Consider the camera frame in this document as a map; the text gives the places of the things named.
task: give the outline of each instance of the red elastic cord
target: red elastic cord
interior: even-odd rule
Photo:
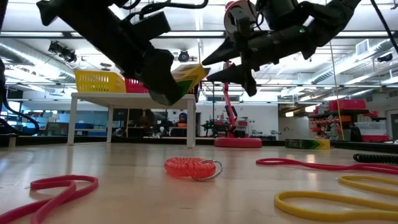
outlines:
[[[313,169],[320,170],[333,170],[333,171],[343,171],[343,170],[364,170],[371,172],[379,172],[383,174],[395,174],[398,175],[398,167],[381,165],[381,164],[355,164],[351,166],[341,166],[341,165],[328,165],[328,164],[314,164],[307,162],[295,161],[293,159],[280,159],[280,158],[268,158],[259,159],[256,164],[275,166],[275,165],[300,165]]]
[[[178,177],[202,179],[211,177],[216,172],[214,163],[201,163],[202,158],[171,158],[164,162],[166,171]]]
[[[76,190],[76,183],[74,180],[85,180],[92,184],[83,189]],[[58,205],[78,199],[94,191],[98,187],[98,179],[84,175],[64,175],[60,177],[36,180],[30,183],[30,190],[42,190],[54,187],[67,188],[54,198],[24,205],[0,215],[0,223],[10,223],[18,218],[35,212],[33,217],[30,219],[30,224],[40,224]]]

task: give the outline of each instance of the table leg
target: table leg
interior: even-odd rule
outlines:
[[[76,111],[77,111],[77,98],[72,97],[70,104],[70,117],[69,117],[69,130],[68,130],[68,145],[75,143],[75,125],[76,125]]]
[[[108,108],[108,136],[106,138],[106,142],[110,143],[112,141],[112,128],[113,128],[113,106],[109,106]]]
[[[17,145],[17,137],[15,136],[10,136],[9,142],[8,142],[8,149],[15,149]]]
[[[195,100],[188,100],[188,126],[187,126],[187,147],[193,148],[195,146],[195,121],[196,121],[196,109]]]

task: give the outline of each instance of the yellow basket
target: yellow basket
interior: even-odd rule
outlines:
[[[125,93],[122,76],[114,72],[75,70],[76,87],[80,93]]]

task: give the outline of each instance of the window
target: window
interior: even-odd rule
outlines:
[[[372,101],[373,101],[373,96],[366,97],[366,102],[372,102]]]
[[[13,109],[16,112],[19,112],[19,108],[21,107],[21,103],[14,102],[14,101],[9,101],[8,105],[10,106],[11,109]]]
[[[229,100],[231,102],[239,102],[239,96],[229,96]],[[213,101],[213,96],[207,96],[206,101]],[[214,101],[215,102],[225,102],[225,97],[224,96],[214,96]]]
[[[394,90],[388,93],[388,97],[395,97],[398,96],[398,90]]]

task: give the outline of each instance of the ceiling duct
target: ceiling duct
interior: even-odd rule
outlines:
[[[390,50],[393,47],[393,44],[390,39],[380,41],[378,39],[368,39],[356,46],[356,49],[360,49],[358,52],[354,50],[350,54],[345,55],[344,57],[335,61],[335,73],[340,74],[351,68],[354,68],[358,65],[358,62],[361,62],[369,57],[373,57],[375,55],[379,55],[387,50]],[[324,69],[316,72],[312,75],[312,78],[307,80],[304,84],[318,84],[321,81],[326,80],[334,75],[333,73],[333,65],[329,65]],[[289,96],[297,94],[298,92],[305,89],[305,87],[294,87],[289,88],[287,90],[282,90],[281,96]]]
[[[70,67],[16,40],[2,39],[0,41],[0,55],[21,62],[23,65],[37,66],[51,73],[53,77],[68,77],[68,81],[75,81],[75,74]]]

